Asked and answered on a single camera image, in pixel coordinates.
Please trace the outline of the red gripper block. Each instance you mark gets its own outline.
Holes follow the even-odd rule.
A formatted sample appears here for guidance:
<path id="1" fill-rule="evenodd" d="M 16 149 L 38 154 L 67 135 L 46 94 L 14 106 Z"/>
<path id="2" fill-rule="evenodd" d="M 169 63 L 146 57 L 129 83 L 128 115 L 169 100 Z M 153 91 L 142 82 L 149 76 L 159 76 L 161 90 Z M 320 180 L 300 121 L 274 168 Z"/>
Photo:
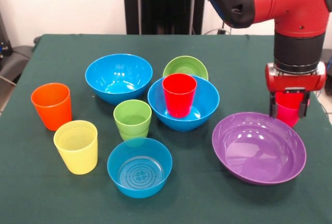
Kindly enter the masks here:
<path id="1" fill-rule="evenodd" d="M 319 62 L 316 70 L 308 74 L 284 73 L 277 70 L 273 63 L 268 63 L 265 67 L 265 78 L 270 92 L 269 116 L 276 118 L 278 114 L 276 92 L 303 92 L 298 117 L 304 118 L 310 103 L 310 92 L 322 89 L 326 77 L 326 66 L 323 62 Z"/>

